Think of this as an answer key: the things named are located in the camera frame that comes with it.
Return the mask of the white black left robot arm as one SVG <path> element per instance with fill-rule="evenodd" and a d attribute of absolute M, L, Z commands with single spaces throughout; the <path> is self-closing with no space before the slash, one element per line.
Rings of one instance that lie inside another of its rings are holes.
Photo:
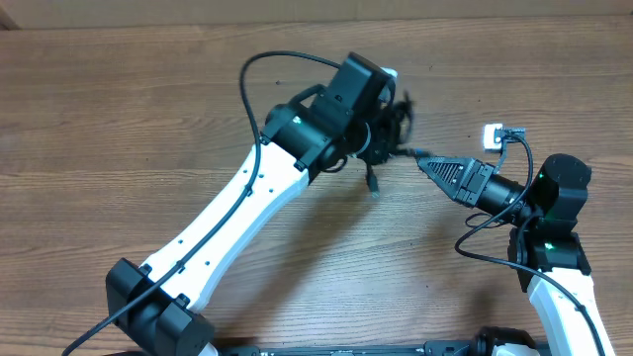
<path fill-rule="evenodd" d="M 106 277 L 109 321 L 148 355 L 214 355 L 202 311 L 252 238 L 319 175 L 366 157 L 394 106 L 398 74 L 351 52 L 326 84 L 275 106 L 239 170 L 200 214 L 141 264 Z"/>

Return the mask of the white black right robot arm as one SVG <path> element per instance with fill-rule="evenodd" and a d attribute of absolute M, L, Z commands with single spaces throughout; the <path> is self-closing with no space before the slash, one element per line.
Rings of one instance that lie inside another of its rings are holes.
<path fill-rule="evenodd" d="M 523 330 L 487 326 L 471 341 L 471 355 L 611 355 L 597 309 L 591 268 L 574 228 L 588 199 L 591 170 L 572 155 L 549 156 L 520 185 L 472 157 L 430 156 L 419 169 L 452 201 L 477 208 L 491 223 L 509 224 L 507 257 L 536 309 L 547 342 Z"/>

